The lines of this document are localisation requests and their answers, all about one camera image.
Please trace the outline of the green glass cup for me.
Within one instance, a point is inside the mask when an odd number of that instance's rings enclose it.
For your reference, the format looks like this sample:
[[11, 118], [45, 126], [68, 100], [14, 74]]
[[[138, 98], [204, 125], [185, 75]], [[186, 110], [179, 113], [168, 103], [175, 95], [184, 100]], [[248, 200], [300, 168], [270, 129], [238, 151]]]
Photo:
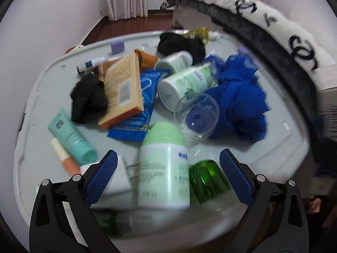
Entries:
[[200, 204], [215, 199], [231, 189], [227, 177], [214, 160], [203, 160], [191, 166], [189, 179]]

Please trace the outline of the green cap white lotion bottle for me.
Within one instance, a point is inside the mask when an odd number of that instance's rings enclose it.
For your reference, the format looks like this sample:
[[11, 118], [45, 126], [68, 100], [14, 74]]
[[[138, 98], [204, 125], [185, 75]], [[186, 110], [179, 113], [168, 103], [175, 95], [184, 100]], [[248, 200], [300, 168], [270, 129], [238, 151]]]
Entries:
[[180, 129], [170, 122], [156, 122], [139, 150], [137, 203], [140, 208], [190, 207], [189, 156]]

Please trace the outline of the black sock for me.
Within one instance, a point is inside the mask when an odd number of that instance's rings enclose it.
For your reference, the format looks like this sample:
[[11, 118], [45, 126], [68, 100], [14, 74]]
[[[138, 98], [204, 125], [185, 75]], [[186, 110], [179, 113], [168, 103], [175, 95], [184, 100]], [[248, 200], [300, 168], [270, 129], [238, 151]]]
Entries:
[[185, 38], [180, 34], [165, 32], [161, 33], [159, 38], [157, 52], [163, 56], [187, 51], [193, 58], [193, 64], [201, 63], [206, 56], [205, 45], [199, 37]]
[[71, 120], [75, 123], [86, 124], [97, 121], [107, 111], [104, 83], [92, 73], [84, 76], [75, 85], [70, 97], [72, 100]]

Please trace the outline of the blue chiffon scarf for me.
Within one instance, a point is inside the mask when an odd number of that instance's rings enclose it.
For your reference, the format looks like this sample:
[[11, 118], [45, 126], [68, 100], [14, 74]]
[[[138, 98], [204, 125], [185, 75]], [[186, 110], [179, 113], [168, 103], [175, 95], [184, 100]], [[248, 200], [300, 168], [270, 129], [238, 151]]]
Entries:
[[255, 75], [258, 66], [251, 57], [234, 54], [224, 61], [214, 55], [206, 57], [218, 71], [218, 85], [206, 91], [219, 106], [219, 121], [211, 139], [228, 134], [240, 140], [255, 143], [262, 140], [267, 131], [264, 113], [269, 111], [266, 94]]

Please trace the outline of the peach white cosmetic tube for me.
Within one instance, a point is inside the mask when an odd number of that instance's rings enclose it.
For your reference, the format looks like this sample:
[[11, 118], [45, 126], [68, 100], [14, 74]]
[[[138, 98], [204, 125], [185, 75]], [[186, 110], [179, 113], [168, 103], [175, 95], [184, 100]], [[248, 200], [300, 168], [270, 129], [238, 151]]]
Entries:
[[68, 172], [70, 176], [80, 174], [80, 167], [70, 154], [63, 148], [60, 141], [57, 138], [51, 140], [52, 149], [59, 159], [61, 165]]

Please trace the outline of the teal cosmetic tube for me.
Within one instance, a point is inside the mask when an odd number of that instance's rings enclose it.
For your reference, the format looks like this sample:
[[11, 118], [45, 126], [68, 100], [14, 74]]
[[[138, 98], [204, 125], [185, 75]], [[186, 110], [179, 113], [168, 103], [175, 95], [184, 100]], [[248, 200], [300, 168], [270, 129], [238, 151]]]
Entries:
[[63, 108], [53, 117], [48, 129], [80, 166], [94, 163], [98, 159], [96, 149], [77, 129]]

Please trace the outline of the blue foil packet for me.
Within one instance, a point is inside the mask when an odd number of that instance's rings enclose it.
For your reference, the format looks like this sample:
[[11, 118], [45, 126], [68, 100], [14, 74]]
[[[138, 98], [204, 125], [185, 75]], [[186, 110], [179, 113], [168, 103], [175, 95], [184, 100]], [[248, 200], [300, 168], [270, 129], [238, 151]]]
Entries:
[[111, 127], [107, 134], [109, 138], [134, 142], [143, 141], [154, 110], [158, 83], [169, 74], [170, 70], [167, 69], [146, 70], [140, 74], [144, 110], [140, 114]]

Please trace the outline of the clear glass bowl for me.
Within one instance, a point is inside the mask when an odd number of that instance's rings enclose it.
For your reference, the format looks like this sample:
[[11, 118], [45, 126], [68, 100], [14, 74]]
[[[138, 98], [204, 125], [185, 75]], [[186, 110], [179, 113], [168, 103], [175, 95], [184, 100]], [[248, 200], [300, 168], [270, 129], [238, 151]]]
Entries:
[[174, 109], [174, 120], [185, 138], [193, 142], [209, 138], [219, 122], [216, 100], [205, 93], [188, 94]]

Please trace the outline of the white blue glue tube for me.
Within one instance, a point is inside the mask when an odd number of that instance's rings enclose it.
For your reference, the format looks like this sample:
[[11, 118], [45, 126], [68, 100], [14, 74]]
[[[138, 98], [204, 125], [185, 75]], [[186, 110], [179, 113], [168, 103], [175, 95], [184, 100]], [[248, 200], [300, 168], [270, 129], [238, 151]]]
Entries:
[[76, 67], [77, 74], [80, 78], [86, 76], [87, 74], [93, 74], [95, 77], [102, 75], [103, 68], [113, 65], [118, 62], [122, 57], [107, 59], [105, 57], [99, 57], [92, 59], [90, 61], [84, 62]]

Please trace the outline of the white plastic storage lid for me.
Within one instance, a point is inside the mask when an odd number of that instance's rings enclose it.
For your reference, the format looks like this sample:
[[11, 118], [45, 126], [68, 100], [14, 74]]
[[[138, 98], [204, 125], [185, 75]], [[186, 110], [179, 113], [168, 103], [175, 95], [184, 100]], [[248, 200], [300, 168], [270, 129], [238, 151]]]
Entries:
[[[60, 109], [71, 110], [70, 92], [79, 77], [76, 67], [99, 57], [111, 58], [110, 41], [103, 40], [63, 55], [41, 72], [28, 97], [22, 128], [14, 152], [14, 194], [19, 211], [30, 222], [37, 189], [42, 180], [69, 179], [51, 147], [52, 134], [47, 125]], [[307, 126], [283, 85], [265, 67], [257, 71], [266, 93], [267, 134], [257, 143], [226, 136], [220, 140], [189, 143], [189, 161], [218, 160], [228, 148], [253, 172], [269, 180], [285, 183], [293, 177], [310, 148]], [[153, 229], [150, 235], [133, 234], [113, 239], [122, 252], [178, 252], [207, 243], [232, 230], [246, 210], [229, 191], [206, 204], [196, 199], [185, 211], [157, 211], [154, 219], [166, 229]]]

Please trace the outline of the black white logo blanket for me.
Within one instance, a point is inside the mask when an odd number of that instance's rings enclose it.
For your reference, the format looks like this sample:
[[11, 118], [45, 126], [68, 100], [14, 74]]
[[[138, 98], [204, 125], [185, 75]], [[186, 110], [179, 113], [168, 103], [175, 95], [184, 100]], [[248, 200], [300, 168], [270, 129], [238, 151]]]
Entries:
[[309, 119], [336, 123], [336, 59], [305, 28], [256, 0], [164, 0], [209, 15], [271, 65]]

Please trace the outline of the white brown floor object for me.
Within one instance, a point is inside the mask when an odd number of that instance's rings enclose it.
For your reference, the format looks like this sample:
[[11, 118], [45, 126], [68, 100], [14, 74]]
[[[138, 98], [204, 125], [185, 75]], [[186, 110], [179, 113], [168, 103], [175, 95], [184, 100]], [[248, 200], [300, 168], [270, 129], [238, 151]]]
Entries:
[[80, 48], [83, 48], [84, 45], [82, 44], [77, 44], [69, 49], [66, 50], [65, 54], [71, 53], [71, 52], [76, 52], [77, 50], [79, 50]]

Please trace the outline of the small white green bottle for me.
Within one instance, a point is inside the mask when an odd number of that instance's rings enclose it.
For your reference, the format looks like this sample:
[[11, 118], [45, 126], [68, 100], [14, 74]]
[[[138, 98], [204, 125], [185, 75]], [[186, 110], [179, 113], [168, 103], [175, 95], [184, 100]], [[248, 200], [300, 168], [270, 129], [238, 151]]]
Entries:
[[159, 59], [155, 64], [155, 70], [169, 70], [171, 74], [175, 74], [192, 65], [192, 55], [187, 51], [179, 51]]

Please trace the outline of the gold tinsel wrapper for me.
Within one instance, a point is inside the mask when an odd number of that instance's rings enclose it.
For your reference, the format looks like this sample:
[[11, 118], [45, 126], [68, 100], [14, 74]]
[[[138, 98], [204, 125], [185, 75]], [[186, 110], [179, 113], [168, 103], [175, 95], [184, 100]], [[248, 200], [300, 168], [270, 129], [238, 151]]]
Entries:
[[207, 45], [209, 42], [215, 42], [219, 39], [219, 32], [212, 31], [208, 27], [201, 27], [194, 30], [189, 30], [186, 33], [182, 34], [185, 38], [194, 39], [196, 37], [200, 38], [204, 45]]

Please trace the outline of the white bed frame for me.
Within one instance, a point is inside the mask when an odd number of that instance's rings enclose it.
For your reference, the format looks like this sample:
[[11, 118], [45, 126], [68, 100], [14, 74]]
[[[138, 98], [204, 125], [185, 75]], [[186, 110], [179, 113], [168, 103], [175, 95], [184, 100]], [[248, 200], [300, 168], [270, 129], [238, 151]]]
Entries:
[[212, 31], [222, 32], [222, 26], [213, 23], [209, 15], [182, 5], [176, 5], [173, 9], [173, 28], [193, 30], [200, 27], [208, 27]]

